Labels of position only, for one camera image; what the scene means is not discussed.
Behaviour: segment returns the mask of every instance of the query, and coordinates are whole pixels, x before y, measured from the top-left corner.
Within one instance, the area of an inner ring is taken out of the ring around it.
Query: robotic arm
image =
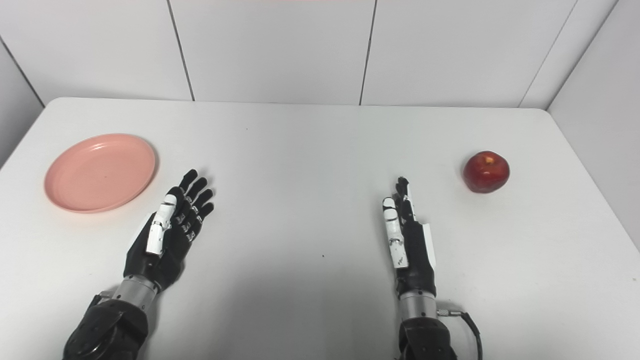
[[[65,345],[64,360],[137,358],[148,335],[145,311],[158,293],[178,279],[202,221],[213,211],[213,204],[207,202],[213,192],[200,193],[207,180],[197,177],[196,170],[190,170],[151,214],[127,253],[120,286],[94,296]]]
[[[468,313],[438,310],[436,305],[436,258],[429,224],[415,219],[411,190],[400,177],[396,194],[382,202],[389,251],[396,269],[400,324],[400,360],[454,360],[451,337],[438,316],[461,316],[476,335],[478,359],[482,360],[480,332]]]

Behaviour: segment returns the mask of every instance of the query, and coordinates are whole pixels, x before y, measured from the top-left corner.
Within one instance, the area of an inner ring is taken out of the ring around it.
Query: pink plate
[[[98,213],[133,200],[144,190],[156,167],[147,142],[127,134],[105,134],[83,140],[51,164],[44,180],[49,199],[76,213]]]

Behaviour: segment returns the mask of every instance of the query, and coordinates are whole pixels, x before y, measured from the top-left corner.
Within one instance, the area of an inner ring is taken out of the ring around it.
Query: black cable
[[[469,315],[469,313],[462,313],[460,317],[467,323],[471,332],[474,333],[474,336],[476,337],[478,360],[482,360],[482,340],[480,340],[480,330],[476,326],[476,323],[471,319],[471,315]]]

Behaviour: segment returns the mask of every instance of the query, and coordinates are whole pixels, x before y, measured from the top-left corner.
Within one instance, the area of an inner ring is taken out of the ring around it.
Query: white wall
[[[640,249],[638,19],[618,2],[549,111]]]
[[[0,41],[0,167],[42,111]]]
[[[191,99],[165,1],[0,0],[0,36],[45,104]]]
[[[199,101],[360,101],[374,0],[173,0]]]
[[[614,2],[378,0],[362,104],[546,108]]]
[[[377,0],[364,104],[546,108],[615,0]],[[197,100],[356,104],[376,0],[172,0]],[[45,103],[191,98],[167,1],[0,0]]]

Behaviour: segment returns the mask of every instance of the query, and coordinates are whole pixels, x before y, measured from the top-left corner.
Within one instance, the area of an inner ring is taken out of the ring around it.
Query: red apple
[[[509,163],[493,151],[481,151],[467,161],[462,177],[473,192],[494,192],[509,179]]]

